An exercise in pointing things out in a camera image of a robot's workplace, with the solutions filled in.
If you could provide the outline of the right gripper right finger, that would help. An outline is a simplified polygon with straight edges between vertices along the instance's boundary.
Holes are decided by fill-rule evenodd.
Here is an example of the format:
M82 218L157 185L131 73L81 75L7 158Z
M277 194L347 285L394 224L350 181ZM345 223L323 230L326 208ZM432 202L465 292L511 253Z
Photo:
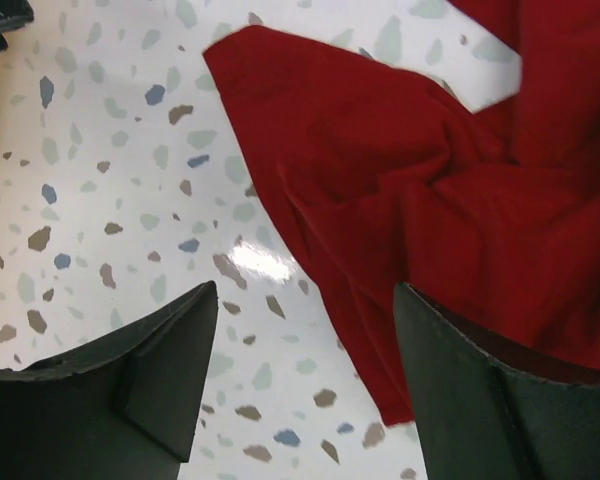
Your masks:
M524 347L406 283L394 320L429 478L600 480L600 371Z

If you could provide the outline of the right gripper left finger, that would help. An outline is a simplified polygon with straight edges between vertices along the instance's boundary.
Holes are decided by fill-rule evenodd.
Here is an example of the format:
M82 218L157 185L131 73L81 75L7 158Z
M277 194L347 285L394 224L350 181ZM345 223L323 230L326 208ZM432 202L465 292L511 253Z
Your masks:
M0 370L0 479L174 479L191 455L214 282L89 343Z

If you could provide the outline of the dark red t shirt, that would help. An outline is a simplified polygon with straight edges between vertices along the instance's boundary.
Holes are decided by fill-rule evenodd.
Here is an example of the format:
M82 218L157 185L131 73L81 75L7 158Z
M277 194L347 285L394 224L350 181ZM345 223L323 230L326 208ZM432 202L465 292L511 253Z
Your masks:
M460 1L522 60L479 112L434 80L263 26L205 62L257 195L389 426L413 419L407 282L600 370L600 1Z

